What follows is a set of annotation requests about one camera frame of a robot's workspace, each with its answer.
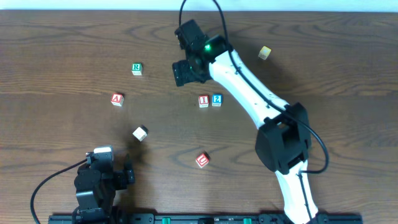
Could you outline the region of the red letter I block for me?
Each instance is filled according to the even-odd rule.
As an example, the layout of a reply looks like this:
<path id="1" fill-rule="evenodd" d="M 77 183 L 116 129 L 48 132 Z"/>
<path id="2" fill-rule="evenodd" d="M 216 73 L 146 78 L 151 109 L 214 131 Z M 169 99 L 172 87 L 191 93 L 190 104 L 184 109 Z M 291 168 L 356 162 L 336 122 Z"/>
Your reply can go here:
<path id="1" fill-rule="evenodd" d="M 209 96 L 208 95 L 200 95 L 198 97 L 198 105 L 200 108 L 209 107 Z"/>

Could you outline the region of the blue number 2 block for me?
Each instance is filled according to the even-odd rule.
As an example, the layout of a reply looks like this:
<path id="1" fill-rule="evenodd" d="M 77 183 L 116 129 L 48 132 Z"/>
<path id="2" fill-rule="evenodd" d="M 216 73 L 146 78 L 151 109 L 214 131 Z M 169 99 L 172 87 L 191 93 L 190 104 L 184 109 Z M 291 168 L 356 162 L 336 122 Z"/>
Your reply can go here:
<path id="1" fill-rule="evenodd" d="M 214 94 L 214 95 L 212 96 L 211 102 L 212 102 L 212 106 L 220 107 L 220 106 L 222 105 L 222 102 L 223 102 L 223 95 L 221 95 L 221 94 Z"/>

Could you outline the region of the red letter A block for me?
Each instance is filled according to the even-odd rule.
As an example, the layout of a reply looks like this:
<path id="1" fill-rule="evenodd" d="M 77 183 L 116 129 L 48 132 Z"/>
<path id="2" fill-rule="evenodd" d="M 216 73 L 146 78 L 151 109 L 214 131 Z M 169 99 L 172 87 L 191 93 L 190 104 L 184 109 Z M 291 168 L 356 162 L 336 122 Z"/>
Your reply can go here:
<path id="1" fill-rule="evenodd" d="M 112 94 L 111 103 L 112 103 L 114 106 L 122 106 L 123 103 L 124 103 L 124 97 L 123 97 L 123 95 L 122 95 L 122 94 L 119 94 L 119 93 L 114 93 L 114 94 Z"/>

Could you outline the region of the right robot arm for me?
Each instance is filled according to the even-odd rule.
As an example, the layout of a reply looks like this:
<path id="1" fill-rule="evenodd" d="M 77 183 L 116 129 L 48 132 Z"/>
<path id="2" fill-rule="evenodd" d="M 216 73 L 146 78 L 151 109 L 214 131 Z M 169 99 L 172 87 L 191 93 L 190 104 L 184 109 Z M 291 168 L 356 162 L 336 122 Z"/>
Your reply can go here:
<path id="1" fill-rule="evenodd" d="M 315 135 L 306 109 L 289 105 L 245 66 L 221 36 L 177 35 L 186 58 L 173 64 L 176 84 L 214 80 L 228 90 L 257 128 L 255 151 L 273 172 L 284 198 L 284 212 L 293 223 L 309 223 L 317 213 L 308 175 L 308 150 Z"/>

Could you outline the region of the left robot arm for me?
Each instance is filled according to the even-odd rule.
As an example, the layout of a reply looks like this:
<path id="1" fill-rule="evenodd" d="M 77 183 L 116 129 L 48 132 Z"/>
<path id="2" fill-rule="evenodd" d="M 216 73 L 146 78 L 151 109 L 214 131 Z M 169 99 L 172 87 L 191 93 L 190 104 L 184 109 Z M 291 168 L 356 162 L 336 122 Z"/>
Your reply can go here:
<path id="1" fill-rule="evenodd" d="M 113 206 L 118 190 L 135 182 L 132 160 L 124 158 L 123 169 L 114 170 L 113 154 L 89 152 L 74 180 L 78 207 L 72 223 L 123 223 L 124 215 Z"/>

